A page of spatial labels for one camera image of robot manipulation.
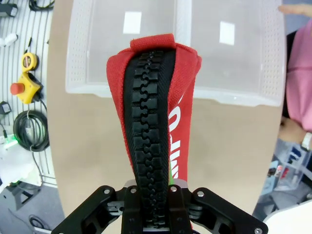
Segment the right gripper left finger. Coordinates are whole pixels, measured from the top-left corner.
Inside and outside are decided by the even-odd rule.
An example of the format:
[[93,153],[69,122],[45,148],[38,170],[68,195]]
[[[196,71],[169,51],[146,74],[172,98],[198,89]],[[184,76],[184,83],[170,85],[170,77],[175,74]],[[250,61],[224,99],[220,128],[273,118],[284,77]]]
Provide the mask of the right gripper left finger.
[[136,185],[116,191],[101,186],[68,215],[53,234],[100,234],[122,217],[122,234],[143,233],[140,194]]

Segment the person's left hand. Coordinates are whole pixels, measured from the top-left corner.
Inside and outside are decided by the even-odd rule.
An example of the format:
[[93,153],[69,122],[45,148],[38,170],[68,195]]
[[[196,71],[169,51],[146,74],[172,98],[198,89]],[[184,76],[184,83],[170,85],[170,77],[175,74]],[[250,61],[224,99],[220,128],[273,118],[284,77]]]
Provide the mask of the person's left hand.
[[301,144],[306,131],[294,120],[286,117],[281,118],[278,138],[285,142]]

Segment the person's right hand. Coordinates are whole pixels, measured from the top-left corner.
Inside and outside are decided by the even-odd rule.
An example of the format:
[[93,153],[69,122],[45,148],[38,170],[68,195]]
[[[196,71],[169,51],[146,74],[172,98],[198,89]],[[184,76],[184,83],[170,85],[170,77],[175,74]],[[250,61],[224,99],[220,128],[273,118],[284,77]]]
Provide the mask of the person's right hand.
[[278,10],[284,14],[304,15],[312,17],[311,4],[284,4],[278,7]]

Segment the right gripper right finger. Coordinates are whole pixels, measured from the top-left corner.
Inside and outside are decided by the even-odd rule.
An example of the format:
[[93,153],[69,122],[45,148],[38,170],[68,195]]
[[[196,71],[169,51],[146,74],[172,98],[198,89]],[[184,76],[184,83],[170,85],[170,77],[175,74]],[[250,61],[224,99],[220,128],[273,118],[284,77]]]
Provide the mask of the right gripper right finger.
[[268,226],[207,188],[194,191],[169,174],[167,196],[169,234],[194,234],[192,223],[212,234],[267,234]]

